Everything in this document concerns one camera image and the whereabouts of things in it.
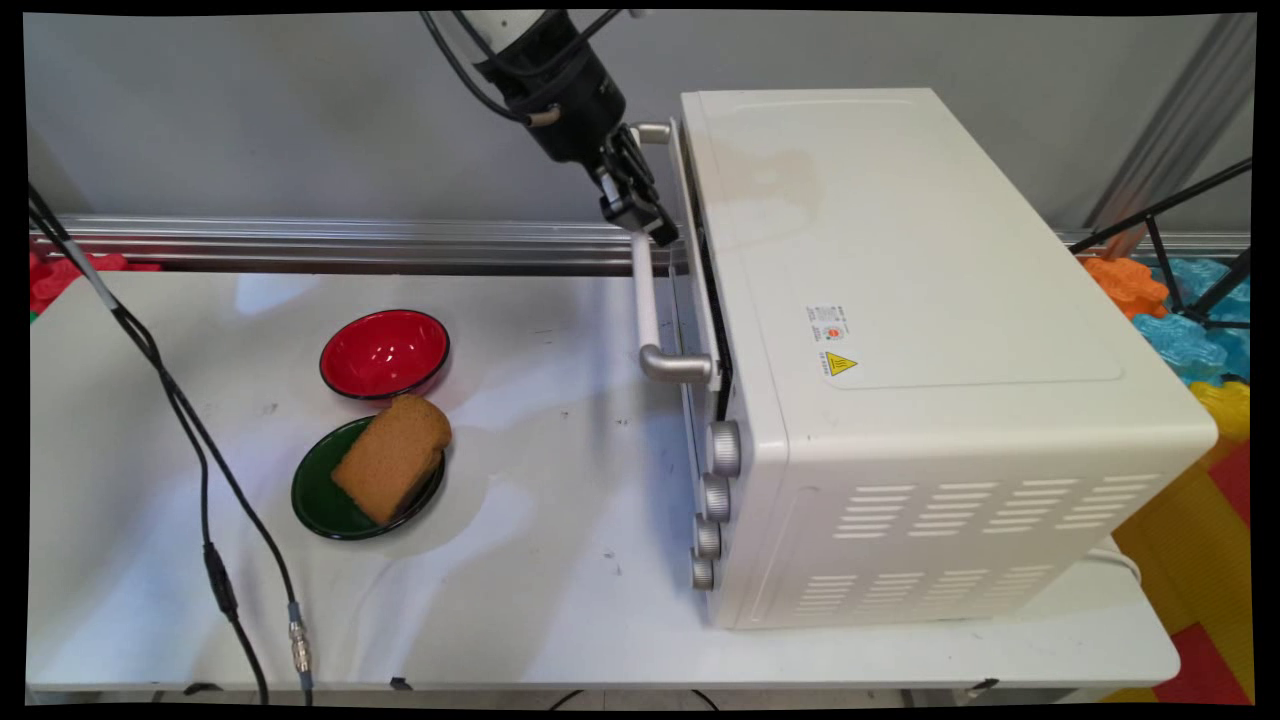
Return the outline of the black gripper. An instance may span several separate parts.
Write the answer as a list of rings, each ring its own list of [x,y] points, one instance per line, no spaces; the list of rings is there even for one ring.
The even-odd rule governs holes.
[[[480,61],[509,111],[534,115],[557,109],[559,117],[529,133],[553,161],[600,164],[602,215],[613,225],[644,233],[658,247],[678,238],[675,220],[660,202],[655,178],[628,126],[621,126],[626,100],[590,45],[579,45],[549,69],[532,76],[579,37],[576,29],[529,29]],[[603,150],[612,136],[612,150]]]

